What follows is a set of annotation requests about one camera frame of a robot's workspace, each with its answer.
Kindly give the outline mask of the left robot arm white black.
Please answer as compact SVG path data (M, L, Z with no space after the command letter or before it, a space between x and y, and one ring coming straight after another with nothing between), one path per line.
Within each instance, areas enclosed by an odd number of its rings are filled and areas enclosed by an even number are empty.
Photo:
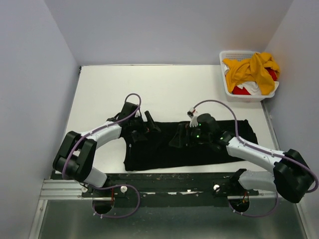
M138 105L125 102L122 110L101 126L82 133L68 132L54 158L53 169L64 179L92 185L98 196L107 196L111 185L107 182L107 175L93 167L95 152L121 137L131 136L133 141L145 141L150 132L160 133L149 111L145 111L145 116L146 121Z

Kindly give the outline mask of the black t-shirt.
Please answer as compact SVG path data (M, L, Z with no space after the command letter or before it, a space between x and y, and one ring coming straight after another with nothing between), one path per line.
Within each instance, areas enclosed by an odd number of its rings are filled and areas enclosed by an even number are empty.
M159 168L199 166L241 161L225 150L214 151L208 145L175 148L170 147L178 122L157 122L161 133L149 132L146 140L134 142L127 133L120 134L126 143L125 170L143 171Z

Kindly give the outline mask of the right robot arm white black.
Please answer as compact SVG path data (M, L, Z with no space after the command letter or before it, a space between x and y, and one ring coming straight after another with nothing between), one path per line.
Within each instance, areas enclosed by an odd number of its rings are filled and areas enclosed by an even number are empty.
M207 145L214 151L226 151L229 156L243 159L264 169L263 172L237 171L229 183L230 191L241 195L247 189L277 192L291 203L298 203L315 181L297 151L271 150L222 130L210 114L189 113L190 122L180 123L171 147L186 148Z

